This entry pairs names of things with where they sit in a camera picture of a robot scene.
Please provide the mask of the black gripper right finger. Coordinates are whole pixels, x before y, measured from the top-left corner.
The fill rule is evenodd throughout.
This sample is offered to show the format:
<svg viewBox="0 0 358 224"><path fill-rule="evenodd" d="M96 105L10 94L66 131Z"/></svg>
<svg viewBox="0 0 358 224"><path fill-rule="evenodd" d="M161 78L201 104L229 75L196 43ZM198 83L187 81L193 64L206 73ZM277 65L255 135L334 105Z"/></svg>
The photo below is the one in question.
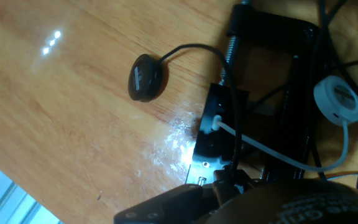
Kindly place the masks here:
<svg viewBox="0 0 358 224"><path fill-rule="evenodd" d="M214 177L216 180L213 182L213 192L218 202L228 202L260 184L260 179L252 179L244 170L236 170L233 174L216 170Z"/></svg>

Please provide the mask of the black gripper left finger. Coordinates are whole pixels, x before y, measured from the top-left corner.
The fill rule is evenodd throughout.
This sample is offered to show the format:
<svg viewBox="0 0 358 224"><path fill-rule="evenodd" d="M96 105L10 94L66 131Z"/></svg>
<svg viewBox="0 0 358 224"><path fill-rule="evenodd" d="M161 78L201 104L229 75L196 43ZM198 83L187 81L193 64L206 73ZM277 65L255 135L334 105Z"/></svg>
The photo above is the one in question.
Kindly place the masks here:
<svg viewBox="0 0 358 224"><path fill-rule="evenodd" d="M218 207L211 184L184 184L117 213L113 223L193 223Z"/></svg>

